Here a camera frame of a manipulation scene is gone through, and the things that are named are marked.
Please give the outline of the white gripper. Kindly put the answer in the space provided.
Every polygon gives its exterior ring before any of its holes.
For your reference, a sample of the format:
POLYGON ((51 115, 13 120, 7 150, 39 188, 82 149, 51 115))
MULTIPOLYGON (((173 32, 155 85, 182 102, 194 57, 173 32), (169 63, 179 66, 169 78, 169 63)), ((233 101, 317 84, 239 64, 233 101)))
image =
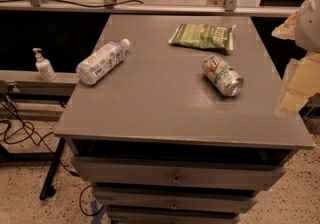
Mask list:
POLYGON ((311 51, 300 60, 291 58, 286 66, 279 108, 299 112, 311 97, 320 92, 320 0, 305 0, 271 35, 294 40, 311 51))

